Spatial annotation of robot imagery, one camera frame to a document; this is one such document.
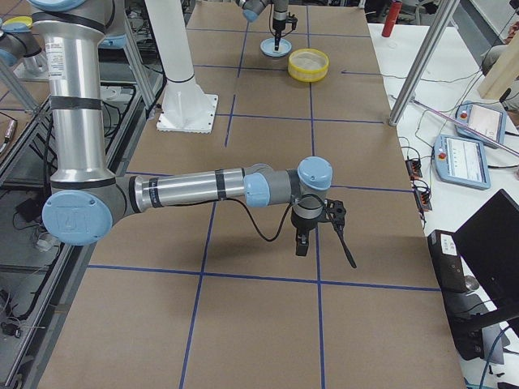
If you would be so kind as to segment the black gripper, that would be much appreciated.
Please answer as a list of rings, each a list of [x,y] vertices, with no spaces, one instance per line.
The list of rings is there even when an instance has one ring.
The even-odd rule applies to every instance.
[[[297,256],[307,256],[308,235],[319,223],[326,223],[327,216],[324,207],[317,203],[299,202],[295,204],[291,212],[291,223],[296,228]]]
[[[289,32],[294,31],[297,28],[298,18],[295,14],[291,14],[290,12],[280,12],[274,11],[274,16],[272,17],[272,28],[274,33],[274,51],[279,50],[279,45],[281,41],[281,34],[285,31],[287,25],[290,26]]]

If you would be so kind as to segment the background robot arm joint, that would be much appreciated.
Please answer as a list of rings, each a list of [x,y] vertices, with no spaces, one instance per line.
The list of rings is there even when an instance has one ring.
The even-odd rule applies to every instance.
[[[45,53],[32,34],[31,17],[1,20],[1,61],[9,67],[22,61],[26,70],[32,74],[46,70]]]

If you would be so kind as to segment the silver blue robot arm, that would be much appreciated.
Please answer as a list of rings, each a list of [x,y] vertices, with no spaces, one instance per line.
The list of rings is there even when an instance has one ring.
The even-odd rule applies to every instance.
[[[235,201],[244,208],[283,204],[303,256],[320,223],[344,228],[341,203],[327,198],[332,166],[309,156],[296,169],[265,164],[170,177],[119,177],[105,156],[98,48],[122,36],[121,1],[34,1],[34,28],[44,37],[49,67],[49,104],[54,119],[58,167],[42,219],[59,241],[87,246],[105,237],[121,219],[150,208]]]
[[[291,44],[285,40],[297,28],[298,18],[289,12],[289,2],[282,0],[237,0],[238,7],[248,23],[254,23],[261,13],[269,6],[269,31],[272,34],[270,43],[267,43],[265,54],[273,57],[285,56],[291,50]]]

